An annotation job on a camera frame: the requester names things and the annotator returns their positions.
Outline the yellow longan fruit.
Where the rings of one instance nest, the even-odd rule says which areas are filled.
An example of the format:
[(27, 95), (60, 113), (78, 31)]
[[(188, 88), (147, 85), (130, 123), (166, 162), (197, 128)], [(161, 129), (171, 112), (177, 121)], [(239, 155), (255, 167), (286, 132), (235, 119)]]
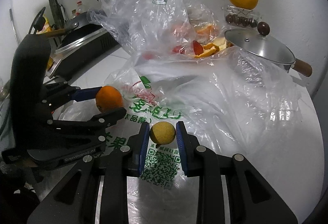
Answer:
[(174, 126), (166, 121), (155, 123), (150, 130), (151, 140), (158, 145), (167, 145), (174, 141), (176, 130)]

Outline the medium orange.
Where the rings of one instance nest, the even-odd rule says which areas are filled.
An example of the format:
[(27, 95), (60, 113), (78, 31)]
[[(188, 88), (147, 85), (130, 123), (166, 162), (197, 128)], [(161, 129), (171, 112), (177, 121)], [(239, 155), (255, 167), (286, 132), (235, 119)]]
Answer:
[(96, 94), (96, 106), (102, 113), (123, 107), (123, 98), (113, 86), (103, 86)]

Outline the red-capped sauce bottle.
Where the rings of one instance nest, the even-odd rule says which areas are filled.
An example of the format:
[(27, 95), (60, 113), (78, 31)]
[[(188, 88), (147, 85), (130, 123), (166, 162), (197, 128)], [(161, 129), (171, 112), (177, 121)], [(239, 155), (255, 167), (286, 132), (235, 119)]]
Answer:
[(77, 2), (76, 15), (78, 16), (86, 11), (87, 10), (86, 10), (85, 6), (83, 5), (82, 1)]

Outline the steel induction cooker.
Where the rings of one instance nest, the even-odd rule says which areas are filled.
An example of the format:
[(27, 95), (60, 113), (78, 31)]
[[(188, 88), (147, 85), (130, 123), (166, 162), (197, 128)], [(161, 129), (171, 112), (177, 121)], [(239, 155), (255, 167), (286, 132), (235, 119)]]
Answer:
[(104, 28), (99, 28), (51, 52), (46, 69), (49, 78), (70, 80), (90, 62), (108, 52), (118, 43)]

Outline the printed clear plastic bag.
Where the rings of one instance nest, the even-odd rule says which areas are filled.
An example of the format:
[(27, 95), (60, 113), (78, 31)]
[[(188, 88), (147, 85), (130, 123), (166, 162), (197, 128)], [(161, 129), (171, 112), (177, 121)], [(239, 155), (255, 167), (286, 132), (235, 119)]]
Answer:
[(73, 83), (113, 86), (123, 97), (127, 112), (107, 129), (106, 153), (124, 145), (144, 121), (182, 121), (215, 153), (244, 154), (274, 188), (301, 121), (300, 93), (292, 78), (239, 48), (198, 60), (143, 54), (106, 58)]

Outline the crumpled clear plastic bag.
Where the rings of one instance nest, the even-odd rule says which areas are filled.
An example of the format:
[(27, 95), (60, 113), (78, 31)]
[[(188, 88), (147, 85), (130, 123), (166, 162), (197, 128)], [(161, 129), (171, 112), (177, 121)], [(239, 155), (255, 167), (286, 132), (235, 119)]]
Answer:
[(90, 22), (106, 29), (129, 54), (173, 54), (177, 45), (191, 43), (194, 25), (221, 24), (204, 4), (187, 0), (99, 0), (89, 10)]

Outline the clear box of dark fruits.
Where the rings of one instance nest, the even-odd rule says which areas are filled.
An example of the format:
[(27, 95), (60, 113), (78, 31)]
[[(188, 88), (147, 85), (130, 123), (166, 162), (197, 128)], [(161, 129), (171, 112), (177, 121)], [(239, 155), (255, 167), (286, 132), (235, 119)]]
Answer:
[(227, 5), (223, 7), (224, 17), (227, 24), (234, 27), (255, 29), (262, 17), (259, 12)]

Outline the fruit peels pile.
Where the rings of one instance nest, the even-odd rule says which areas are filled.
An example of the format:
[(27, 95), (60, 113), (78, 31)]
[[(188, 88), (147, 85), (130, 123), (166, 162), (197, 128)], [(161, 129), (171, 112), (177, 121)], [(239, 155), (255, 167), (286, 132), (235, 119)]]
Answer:
[(222, 29), (218, 24), (205, 23), (194, 25), (195, 39), (191, 43), (177, 45), (173, 48), (173, 54), (182, 54), (191, 58), (206, 58), (210, 57), (224, 49), (229, 44), (222, 35)]

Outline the oil bottle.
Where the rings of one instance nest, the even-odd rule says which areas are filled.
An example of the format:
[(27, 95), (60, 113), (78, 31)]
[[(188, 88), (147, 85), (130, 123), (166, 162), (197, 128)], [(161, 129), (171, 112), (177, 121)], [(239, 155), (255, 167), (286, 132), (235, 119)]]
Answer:
[(71, 19), (74, 19), (76, 17), (76, 10), (72, 10), (72, 14), (71, 14)]

